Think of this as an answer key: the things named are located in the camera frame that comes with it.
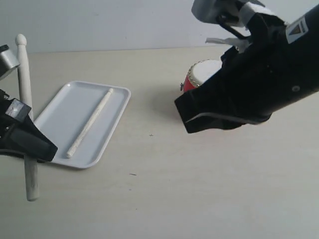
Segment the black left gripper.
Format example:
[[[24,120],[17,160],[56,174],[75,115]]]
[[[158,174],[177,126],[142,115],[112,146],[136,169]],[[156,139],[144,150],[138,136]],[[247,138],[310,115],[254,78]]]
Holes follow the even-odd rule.
[[[35,126],[30,117],[31,107],[0,91],[0,154],[38,163],[51,162],[58,147]]]

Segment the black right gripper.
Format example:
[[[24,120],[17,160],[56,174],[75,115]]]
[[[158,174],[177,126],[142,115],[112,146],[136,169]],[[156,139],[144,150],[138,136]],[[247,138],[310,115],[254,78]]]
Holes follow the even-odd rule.
[[[248,46],[220,71],[226,95],[310,95],[319,90],[319,7],[290,24],[253,16]]]

